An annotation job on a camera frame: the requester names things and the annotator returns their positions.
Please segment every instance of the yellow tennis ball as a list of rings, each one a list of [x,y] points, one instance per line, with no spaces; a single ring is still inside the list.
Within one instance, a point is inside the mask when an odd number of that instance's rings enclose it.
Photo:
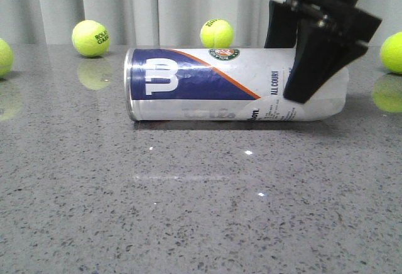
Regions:
[[[388,73],[374,83],[372,101],[386,112],[402,112],[402,75]]]
[[[233,40],[233,28],[223,19],[210,19],[200,32],[205,48],[228,48]]]
[[[100,56],[109,48],[110,38],[106,28],[92,20],[79,22],[73,29],[71,40],[83,56]]]
[[[14,53],[5,40],[0,38],[0,78],[5,76],[13,66]]]
[[[388,70],[402,74],[402,32],[395,33],[384,41],[379,56]]]

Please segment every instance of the tennis ball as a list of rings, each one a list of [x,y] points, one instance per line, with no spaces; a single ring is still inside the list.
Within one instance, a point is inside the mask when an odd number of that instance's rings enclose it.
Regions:
[[[12,119],[23,106],[19,88],[11,81],[0,79],[0,121]]]
[[[13,66],[14,53],[5,40],[0,38],[0,78],[5,76]]]
[[[384,41],[379,56],[388,70],[402,74],[402,32],[395,33]]]
[[[83,59],[78,67],[77,75],[82,85],[90,90],[107,87],[112,80],[113,69],[104,59]]]
[[[73,29],[71,41],[83,56],[100,56],[109,48],[110,38],[106,28],[92,20],[79,22]]]
[[[223,19],[210,19],[200,32],[205,48],[228,48],[233,40],[233,28]]]
[[[372,101],[386,112],[402,112],[402,75],[385,74],[377,79],[371,91]]]

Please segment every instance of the blue label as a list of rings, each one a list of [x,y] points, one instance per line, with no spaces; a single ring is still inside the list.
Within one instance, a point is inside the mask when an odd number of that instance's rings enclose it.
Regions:
[[[255,100],[258,96],[219,69],[184,52],[136,49],[131,99]]]

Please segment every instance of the metal can rim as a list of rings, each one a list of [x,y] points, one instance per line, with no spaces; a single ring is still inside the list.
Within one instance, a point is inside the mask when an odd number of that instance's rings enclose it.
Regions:
[[[126,59],[124,61],[124,93],[126,95],[126,108],[131,120],[136,121],[133,104],[131,103],[131,67],[133,61],[134,48],[130,48],[127,51]]]

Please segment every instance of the curtain fold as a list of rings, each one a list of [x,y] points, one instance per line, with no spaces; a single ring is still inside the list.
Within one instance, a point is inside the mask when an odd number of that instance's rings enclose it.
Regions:
[[[234,46],[263,47],[268,1],[0,0],[0,38],[10,43],[66,44],[75,24],[94,19],[109,30],[112,44],[201,47],[202,24],[222,18],[234,28]],[[359,1],[359,7],[383,19],[372,45],[402,30],[398,1]]]

